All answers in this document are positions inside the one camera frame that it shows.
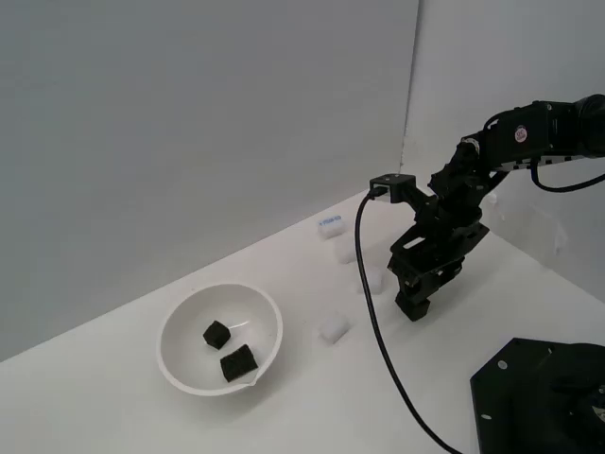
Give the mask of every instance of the white wall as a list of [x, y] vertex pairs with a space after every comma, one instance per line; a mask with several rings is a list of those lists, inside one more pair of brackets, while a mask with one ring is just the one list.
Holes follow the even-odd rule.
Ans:
[[[403, 171], [420, 172], [424, 183], [492, 114], [535, 99], [605, 94], [601, 0], [424, 0], [419, 17]], [[541, 175], [564, 185], [603, 172], [605, 160]], [[488, 207], [485, 217], [494, 231], [605, 300], [605, 184], [548, 194], [519, 171], [496, 193], [496, 213]]]
[[417, 0], [2, 2], [0, 360], [396, 169], [416, 17]]

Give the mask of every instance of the black cube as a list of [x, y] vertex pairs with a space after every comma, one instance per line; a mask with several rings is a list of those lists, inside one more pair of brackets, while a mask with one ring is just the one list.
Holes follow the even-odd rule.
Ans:
[[230, 355], [222, 358], [220, 368], [223, 370], [223, 375], [227, 381], [231, 382], [254, 369], [258, 369], [258, 365], [251, 349], [245, 343]]
[[204, 333], [206, 343], [212, 347], [215, 347], [216, 350], [220, 350], [230, 338], [231, 333], [229, 332], [229, 328], [223, 323], [217, 321], [213, 321]]

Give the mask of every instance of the white table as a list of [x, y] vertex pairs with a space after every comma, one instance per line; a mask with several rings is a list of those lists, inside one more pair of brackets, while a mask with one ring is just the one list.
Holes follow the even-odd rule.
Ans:
[[[365, 301], [352, 290], [354, 264], [339, 265], [316, 220], [354, 197], [103, 317], [0, 363], [3, 453], [438, 453], [392, 385]], [[410, 224], [405, 205], [372, 202], [363, 240], [367, 263], [385, 266]], [[457, 449], [477, 452], [469, 378], [513, 337], [605, 344], [605, 305], [488, 235], [464, 270], [410, 322], [394, 304], [397, 285], [375, 298], [400, 376], [421, 415]], [[282, 309], [285, 334], [273, 367], [244, 393], [201, 398], [161, 376], [154, 347], [168, 309], [216, 280], [264, 288]], [[339, 310], [353, 329], [336, 345], [316, 329]]]

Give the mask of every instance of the robotic arm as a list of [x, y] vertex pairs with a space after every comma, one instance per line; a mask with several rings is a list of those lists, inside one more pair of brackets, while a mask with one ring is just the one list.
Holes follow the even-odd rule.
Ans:
[[423, 317], [428, 297], [462, 270], [462, 262], [489, 229], [479, 222], [481, 200], [517, 169], [550, 192], [571, 192], [605, 181], [605, 175], [566, 187], [540, 183], [538, 167], [605, 157], [605, 96], [575, 103], [535, 101], [490, 118], [482, 131], [462, 138], [452, 160], [432, 175], [427, 196], [411, 175], [370, 181], [384, 186], [391, 203], [408, 203], [415, 224], [390, 248], [389, 269], [399, 280], [396, 303], [412, 321]]

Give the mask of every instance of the bowl rim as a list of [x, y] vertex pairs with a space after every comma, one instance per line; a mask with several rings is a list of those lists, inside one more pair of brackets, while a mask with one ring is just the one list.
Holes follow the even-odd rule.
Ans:
[[[193, 297], [194, 295], [196, 295], [208, 288], [219, 287], [219, 286], [245, 287], [245, 288], [254, 290], [257, 293], [259, 293], [260, 295], [262, 295], [265, 298], [265, 300], [267, 300], [269, 305], [273, 308], [273, 312], [275, 314], [275, 319], [277, 321], [277, 336], [275, 337], [275, 343], [273, 344], [273, 349], [271, 350], [271, 353], [269, 354], [269, 356], [265, 360], [265, 362], [261, 365], [261, 367], [258, 369], [258, 372], [256, 373], [256, 378], [253, 380], [252, 383], [240, 383], [237, 385], [227, 386], [227, 387], [221, 388], [219, 390], [203, 390], [200, 388], [193, 388], [191, 386], [185, 385], [184, 383], [180, 382], [176, 377], [174, 377], [172, 375], [172, 373], [170, 373], [170, 371], [168, 371], [168, 368], [164, 364], [164, 358], [162, 356], [162, 337], [164, 336], [164, 330], [165, 330], [166, 324], [168, 323], [168, 320], [170, 320], [170, 318], [172, 317], [172, 314], [174, 314], [175, 311], [185, 301], [187, 301], [189, 298]], [[244, 282], [240, 282], [240, 281], [214, 282], [212, 284], [207, 284], [201, 288], [197, 288], [197, 289], [191, 291], [185, 298], [183, 298], [181, 301], [179, 301], [178, 303], [173, 305], [173, 307], [170, 309], [168, 314], [164, 317], [164, 321], [162, 322], [162, 324], [160, 326], [160, 331], [158, 333], [157, 341], [156, 341], [156, 359], [158, 362], [158, 367], [160, 368], [160, 371], [162, 371], [162, 374], [164, 375], [166, 380], [168, 380], [170, 382], [170, 384], [173, 385], [175, 388], [178, 388], [179, 390], [181, 390], [185, 393], [189, 393], [189, 394], [193, 394], [193, 395], [203, 395], [203, 396], [230, 394], [230, 393], [235, 393], [237, 391], [248, 388], [249, 386], [254, 386], [256, 384], [258, 379], [267, 371], [268, 367], [271, 365], [271, 363], [277, 356], [277, 352], [280, 349], [280, 346], [282, 344], [283, 335], [284, 335], [284, 321], [282, 320], [282, 313], [280, 312], [279, 307], [275, 304], [275, 301], [273, 300], [273, 298], [271, 298], [268, 293], [266, 293], [264, 290], [262, 290], [261, 288], [259, 288], [257, 286], [247, 284]]]

